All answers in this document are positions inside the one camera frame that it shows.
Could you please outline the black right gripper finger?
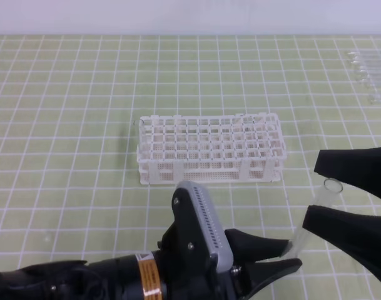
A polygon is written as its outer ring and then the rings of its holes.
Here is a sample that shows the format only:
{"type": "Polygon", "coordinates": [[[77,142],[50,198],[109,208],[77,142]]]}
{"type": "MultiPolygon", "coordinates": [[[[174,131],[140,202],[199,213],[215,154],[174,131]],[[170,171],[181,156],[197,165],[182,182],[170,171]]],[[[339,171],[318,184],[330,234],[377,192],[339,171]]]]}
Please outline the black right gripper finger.
{"type": "Polygon", "coordinates": [[[360,188],[381,199],[381,147],[321,150],[314,172],[360,188]]]}
{"type": "Polygon", "coordinates": [[[381,216],[310,205],[302,228],[354,258],[381,282],[381,216]]]}

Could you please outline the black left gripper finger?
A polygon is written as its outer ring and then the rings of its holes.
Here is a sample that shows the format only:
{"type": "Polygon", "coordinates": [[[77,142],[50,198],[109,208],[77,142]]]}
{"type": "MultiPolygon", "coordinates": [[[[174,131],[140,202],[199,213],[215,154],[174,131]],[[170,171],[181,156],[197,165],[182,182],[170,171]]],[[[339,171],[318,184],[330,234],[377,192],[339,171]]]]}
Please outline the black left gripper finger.
{"type": "Polygon", "coordinates": [[[299,258],[244,264],[236,276],[238,299],[251,299],[276,280],[297,272],[301,266],[302,261],[299,258]]]}
{"type": "Polygon", "coordinates": [[[259,237],[237,229],[226,229],[225,235],[236,265],[280,257],[289,243],[287,239],[259,237]]]}

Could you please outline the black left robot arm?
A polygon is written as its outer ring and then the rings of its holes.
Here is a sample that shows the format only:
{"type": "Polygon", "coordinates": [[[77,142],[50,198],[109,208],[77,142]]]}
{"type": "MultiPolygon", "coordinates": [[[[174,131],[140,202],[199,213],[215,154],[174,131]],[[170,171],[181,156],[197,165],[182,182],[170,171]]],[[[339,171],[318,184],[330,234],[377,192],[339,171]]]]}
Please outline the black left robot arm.
{"type": "Polygon", "coordinates": [[[199,185],[178,186],[172,210],[156,251],[0,272],[0,299],[250,299],[302,266],[281,259],[285,239],[223,229],[199,185]]]}

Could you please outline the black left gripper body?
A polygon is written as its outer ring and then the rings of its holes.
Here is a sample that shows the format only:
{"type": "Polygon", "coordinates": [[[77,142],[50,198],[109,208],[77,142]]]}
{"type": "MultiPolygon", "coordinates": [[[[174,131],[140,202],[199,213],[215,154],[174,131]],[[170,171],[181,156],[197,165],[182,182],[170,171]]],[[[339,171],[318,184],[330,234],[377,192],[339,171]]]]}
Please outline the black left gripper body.
{"type": "Polygon", "coordinates": [[[206,187],[177,187],[173,224],[158,244],[165,299],[249,299],[235,257],[206,187]]]}

